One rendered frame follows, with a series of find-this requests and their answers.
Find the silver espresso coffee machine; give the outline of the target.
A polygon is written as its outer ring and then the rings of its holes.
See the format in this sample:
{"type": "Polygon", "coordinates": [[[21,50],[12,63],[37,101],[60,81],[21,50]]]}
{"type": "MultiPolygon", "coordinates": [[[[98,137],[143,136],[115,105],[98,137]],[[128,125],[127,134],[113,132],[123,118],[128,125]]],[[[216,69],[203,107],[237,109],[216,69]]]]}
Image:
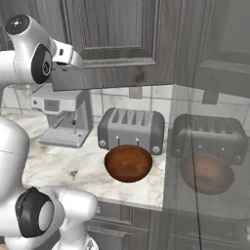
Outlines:
{"type": "Polygon", "coordinates": [[[44,84],[30,94],[30,107],[47,118],[42,145],[81,148],[94,127],[88,90],[54,91],[44,84]]]}

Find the dark grey base cabinet door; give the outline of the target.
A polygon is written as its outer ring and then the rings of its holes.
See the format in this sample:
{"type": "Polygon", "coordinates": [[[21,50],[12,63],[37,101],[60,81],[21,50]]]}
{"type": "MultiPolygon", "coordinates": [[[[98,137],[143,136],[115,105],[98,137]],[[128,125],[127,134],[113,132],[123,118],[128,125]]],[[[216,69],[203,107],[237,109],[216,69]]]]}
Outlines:
{"type": "Polygon", "coordinates": [[[91,224],[87,231],[100,250],[160,250],[158,238],[150,230],[91,224]]]}

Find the grey four-slot toaster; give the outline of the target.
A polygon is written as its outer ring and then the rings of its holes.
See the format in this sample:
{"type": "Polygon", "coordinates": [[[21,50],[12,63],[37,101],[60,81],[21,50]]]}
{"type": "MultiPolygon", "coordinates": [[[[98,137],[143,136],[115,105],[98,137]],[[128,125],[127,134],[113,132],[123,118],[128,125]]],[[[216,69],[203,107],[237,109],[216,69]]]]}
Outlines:
{"type": "Polygon", "coordinates": [[[163,150],[164,116],[158,111],[109,108],[98,126],[100,148],[110,150],[117,146],[140,146],[152,155],[163,150]]]}

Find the grey reflective fridge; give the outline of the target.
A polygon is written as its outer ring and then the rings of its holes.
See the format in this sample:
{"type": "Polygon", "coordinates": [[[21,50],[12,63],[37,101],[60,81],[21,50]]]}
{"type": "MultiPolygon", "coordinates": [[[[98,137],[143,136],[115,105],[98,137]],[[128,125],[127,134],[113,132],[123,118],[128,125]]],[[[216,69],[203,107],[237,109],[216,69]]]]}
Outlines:
{"type": "Polygon", "coordinates": [[[185,0],[163,208],[168,250],[250,250],[250,0],[185,0]]]}

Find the dark grey wood cabinet door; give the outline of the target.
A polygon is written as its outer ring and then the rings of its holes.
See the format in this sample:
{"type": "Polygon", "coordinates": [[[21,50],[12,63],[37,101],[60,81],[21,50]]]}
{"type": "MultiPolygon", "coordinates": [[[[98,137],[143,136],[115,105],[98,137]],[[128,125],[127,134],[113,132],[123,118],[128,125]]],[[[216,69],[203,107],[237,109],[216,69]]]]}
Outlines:
{"type": "Polygon", "coordinates": [[[80,70],[53,74],[57,90],[171,84],[182,0],[62,0],[80,70]]]}
{"type": "Polygon", "coordinates": [[[66,41],[61,0],[0,0],[0,51],[13,49],[4,26],[9,18],[18,14],[33,17],[51,37],[66,41]]]}

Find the brown wooden bowl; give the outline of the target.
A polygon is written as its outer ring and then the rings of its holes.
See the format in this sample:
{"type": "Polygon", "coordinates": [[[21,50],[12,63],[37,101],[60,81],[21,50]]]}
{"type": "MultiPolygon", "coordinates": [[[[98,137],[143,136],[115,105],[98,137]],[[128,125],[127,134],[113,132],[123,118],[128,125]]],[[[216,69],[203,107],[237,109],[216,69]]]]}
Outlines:
{"type": "Polygon", "coordinates": [[[140,146],[117,146],[105,155],[104,167],[113,179],[122,183],[134,183],[149,173],[152,156],[140,146]]]}

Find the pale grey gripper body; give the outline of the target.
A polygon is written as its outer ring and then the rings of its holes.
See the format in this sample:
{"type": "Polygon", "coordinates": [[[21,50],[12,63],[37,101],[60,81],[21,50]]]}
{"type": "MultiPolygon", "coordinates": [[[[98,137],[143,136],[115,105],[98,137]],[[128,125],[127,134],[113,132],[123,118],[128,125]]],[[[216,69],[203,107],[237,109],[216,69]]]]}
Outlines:
{"type": "Polygon", "coordinates": [[[78,69],[82,69],[83,68],[83,60],[81,58],[81,56],[75,52],[74,50],[70,50],[69,51],[69,63],[68,63],[69,66],[71,67],[75,67],[75,68],[78,68],[78,69]]]}

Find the grey wall outlet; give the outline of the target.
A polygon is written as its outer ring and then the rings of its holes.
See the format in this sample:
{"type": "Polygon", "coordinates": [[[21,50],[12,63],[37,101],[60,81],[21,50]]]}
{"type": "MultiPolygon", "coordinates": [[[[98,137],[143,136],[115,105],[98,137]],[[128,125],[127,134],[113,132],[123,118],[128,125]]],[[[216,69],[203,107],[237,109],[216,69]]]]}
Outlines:
{"type": "Polygon", "coordinates": [[[129,88],[129,98],[130,99],[141,99],[143,97],[142,87],[130,87],[129,88]]]}

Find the dark grey drawer front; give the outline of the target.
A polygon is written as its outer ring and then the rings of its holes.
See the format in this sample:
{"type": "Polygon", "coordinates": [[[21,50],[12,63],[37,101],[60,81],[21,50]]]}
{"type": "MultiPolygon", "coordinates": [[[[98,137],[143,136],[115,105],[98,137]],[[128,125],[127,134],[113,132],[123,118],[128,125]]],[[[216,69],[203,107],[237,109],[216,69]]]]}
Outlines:
{"type": "Polygon", "coordinates": [[[120,223],[138,229],[149,229],[149,225],[158,211],[145,208],[99,202],[100,212],[95,216],[96,219],[109,222],[120,223]]]}

